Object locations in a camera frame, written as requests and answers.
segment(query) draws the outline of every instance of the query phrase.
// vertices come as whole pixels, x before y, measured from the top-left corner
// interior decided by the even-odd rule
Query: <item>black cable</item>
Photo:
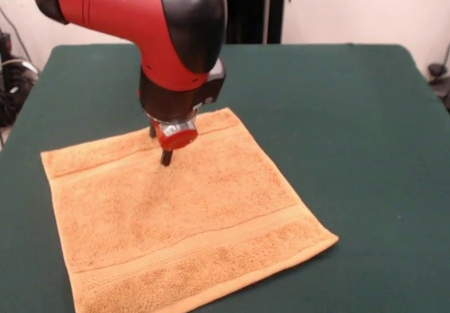
[[[23,51],[25,52],[25,55],[27,56],[28,61],[29,61],[29,62],[32,62],[32,61],[31,61],[31,56],[30,56],[30,54],[28,53],[27,47],[25,47],[25,45],[24,45],[24,43],[23,43],[23,41],[22,41],[22,38],[21,38],[20,35],[19,35],[19,31],[17,31],[17,28],[15,27],[15,25],[13,24],[13,22],[10,20],[10,18],[8,18],[8,16],[6,15],[5,11],[3,10],[3,8],[2,8],[1,6],[0,6],[0,14],[2,14],[2,16],[4,17],[4,19],[6,20],[6,22],[11,26],[11,28],[13,28],[14,33],[15,33],[17,39],[19,40],[19,43],[20,43],[20,45],[21,45]]]
[[[441,69],[441,73],[439,76],[442,76],[444,74],[445,65],[447,64],[447,61],[449,60],[449,56],[450,56],[450,43],[447,46],[447,51],[445,53],[444,61],[442,62],[442,69]]]

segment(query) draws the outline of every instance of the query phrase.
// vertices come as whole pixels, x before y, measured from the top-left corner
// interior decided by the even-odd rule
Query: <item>red cap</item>
[[[179,132],[166,136],[158,123],[154,122],[154,127],[161,148],[166,151],[184,148],[188,144],[194,142],[198,136],[196,129],[182,129]]]

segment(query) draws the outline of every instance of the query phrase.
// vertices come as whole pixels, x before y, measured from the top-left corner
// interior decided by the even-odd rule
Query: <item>towel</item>
[[[148,129],[41,154],[77,313],[188,312],[338,237],[230,109],[169,167]]]

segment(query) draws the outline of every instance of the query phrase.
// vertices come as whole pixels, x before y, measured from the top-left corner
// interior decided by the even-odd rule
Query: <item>white wall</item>
[[[450,42],[450,0],[292,0],[284,43],[395,43],[426,73]]]
[[[0,0],[0,5],[40,67],[58,44],[122,41],[54,23],[34,0]],[[9,30],[1,17],[0,26]],[[403,44],[425,73],[429,62],[442,59],[450,42],[450,0],[292,0],[285,10],[283,42]]]

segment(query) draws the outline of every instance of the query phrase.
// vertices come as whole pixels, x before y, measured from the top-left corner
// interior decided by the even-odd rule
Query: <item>green table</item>
[[[450,116],[400,46],[226,46],[241,117],[337,246],[199,312],[450,312]],[[131,45],[58,47],[0,153],[0,312],[73,312],[39,153],[147,126]]]

